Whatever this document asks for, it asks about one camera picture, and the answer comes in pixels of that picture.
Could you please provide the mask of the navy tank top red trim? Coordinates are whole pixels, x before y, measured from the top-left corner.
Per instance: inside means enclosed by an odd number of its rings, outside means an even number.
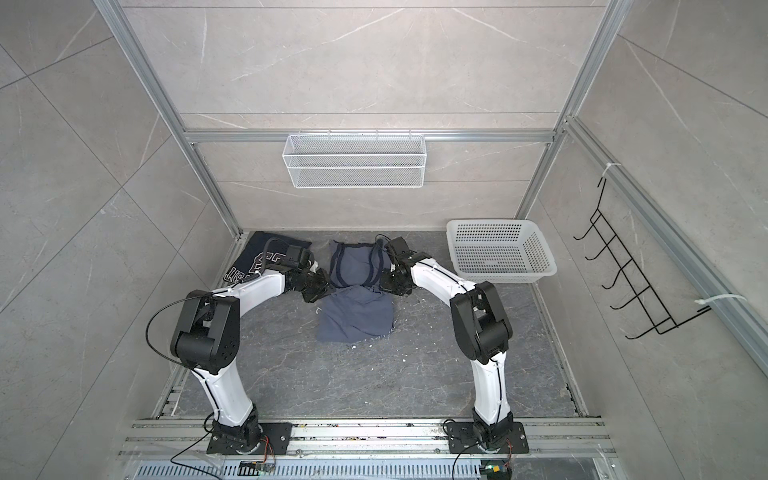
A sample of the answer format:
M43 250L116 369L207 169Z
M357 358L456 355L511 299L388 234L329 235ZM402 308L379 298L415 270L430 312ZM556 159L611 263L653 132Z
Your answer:
M282 259L291 245L309 248L311 242L277 233L255 232L234 263L223 274L223 282L235 285L256 275L264 262L271 265Z

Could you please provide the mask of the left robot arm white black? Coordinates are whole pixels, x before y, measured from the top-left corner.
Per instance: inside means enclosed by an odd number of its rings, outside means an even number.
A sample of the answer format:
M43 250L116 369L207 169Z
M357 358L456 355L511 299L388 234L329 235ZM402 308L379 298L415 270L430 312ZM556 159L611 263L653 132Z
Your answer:
M184 299L170 352L191 370L206 394L216 446L251 453L266 441L257 407L237 368L241 317L289 291L313 303L330 290L328 274L316 264L307 268L274 266L237 285L211 292L195 290Z

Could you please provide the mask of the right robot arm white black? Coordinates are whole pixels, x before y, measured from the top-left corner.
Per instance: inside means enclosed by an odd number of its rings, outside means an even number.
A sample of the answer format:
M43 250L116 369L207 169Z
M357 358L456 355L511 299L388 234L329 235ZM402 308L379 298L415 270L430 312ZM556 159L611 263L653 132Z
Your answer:
M474 443L495 449L514 424L505 380L513 328L496 287L463 279L427 257L395 263L381 275L380 287L397 296L419 287L448 306L456 343L472 368Z

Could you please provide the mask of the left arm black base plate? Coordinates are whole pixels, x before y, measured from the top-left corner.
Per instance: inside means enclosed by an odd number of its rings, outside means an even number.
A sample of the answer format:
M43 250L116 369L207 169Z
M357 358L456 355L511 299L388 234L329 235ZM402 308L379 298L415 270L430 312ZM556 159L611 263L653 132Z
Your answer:
M246 424L230 427L214 423L207 454L284 455L287 453L293 424L289 422Z

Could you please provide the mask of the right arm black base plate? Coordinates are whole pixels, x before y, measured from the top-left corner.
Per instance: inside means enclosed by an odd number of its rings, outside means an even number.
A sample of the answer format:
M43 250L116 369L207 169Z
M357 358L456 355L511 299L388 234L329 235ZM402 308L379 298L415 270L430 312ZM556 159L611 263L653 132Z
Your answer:
M480 424L447 419L441 424L451 454L528 454L530 447L520 422L502 425L500 430L483 433Z

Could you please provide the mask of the grey-blue printed tank top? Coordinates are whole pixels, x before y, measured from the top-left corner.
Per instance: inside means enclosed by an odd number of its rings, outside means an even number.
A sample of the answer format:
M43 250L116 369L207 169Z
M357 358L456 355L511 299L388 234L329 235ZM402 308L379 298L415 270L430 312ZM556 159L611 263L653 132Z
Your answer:
M356 343L388 335L394 328L392 296L380 288L391 269L382 243L329 244L333 292L320 302L315 337L320 342Z

